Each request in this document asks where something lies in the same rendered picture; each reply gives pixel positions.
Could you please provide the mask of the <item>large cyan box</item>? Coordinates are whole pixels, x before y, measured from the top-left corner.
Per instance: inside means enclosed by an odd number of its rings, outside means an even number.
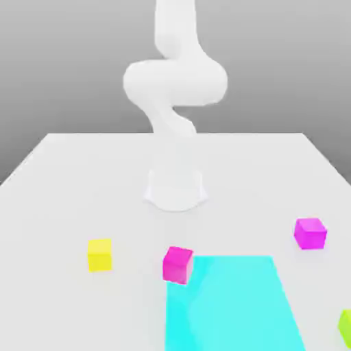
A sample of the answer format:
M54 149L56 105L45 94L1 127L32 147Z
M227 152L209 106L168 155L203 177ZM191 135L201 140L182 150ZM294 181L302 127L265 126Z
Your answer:
M168 283L165 351L306 351L270 256L196 256Z

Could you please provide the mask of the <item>small lime green cube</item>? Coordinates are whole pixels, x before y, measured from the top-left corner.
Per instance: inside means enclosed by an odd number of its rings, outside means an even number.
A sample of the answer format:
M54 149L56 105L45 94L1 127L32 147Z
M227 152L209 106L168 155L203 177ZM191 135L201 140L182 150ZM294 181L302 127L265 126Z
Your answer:
M351 349L351 309L344 309L341 312L338 322L338 330L345 345Z

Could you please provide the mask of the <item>small yellow cube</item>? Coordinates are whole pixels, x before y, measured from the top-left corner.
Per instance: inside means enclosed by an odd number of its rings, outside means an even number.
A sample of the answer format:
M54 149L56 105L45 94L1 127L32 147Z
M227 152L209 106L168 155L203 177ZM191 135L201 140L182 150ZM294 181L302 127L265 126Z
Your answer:
M112 270L112 239L91 239L88 241L89 272Z

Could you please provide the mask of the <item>small purple cube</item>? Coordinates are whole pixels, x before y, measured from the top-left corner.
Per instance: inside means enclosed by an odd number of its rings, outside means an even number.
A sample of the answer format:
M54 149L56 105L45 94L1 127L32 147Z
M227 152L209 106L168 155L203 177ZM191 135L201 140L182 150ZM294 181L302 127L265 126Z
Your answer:
M321 250L324 248L327 229L316 217L298 218L294 228L294 238L302 250Z

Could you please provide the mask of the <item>small pink cube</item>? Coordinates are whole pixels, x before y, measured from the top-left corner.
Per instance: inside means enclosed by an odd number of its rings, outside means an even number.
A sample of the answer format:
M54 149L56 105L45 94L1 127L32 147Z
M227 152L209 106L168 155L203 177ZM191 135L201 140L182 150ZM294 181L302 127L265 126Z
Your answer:
M162 278L186 285L193 271L193 254L193 250L170 246L162 260Z

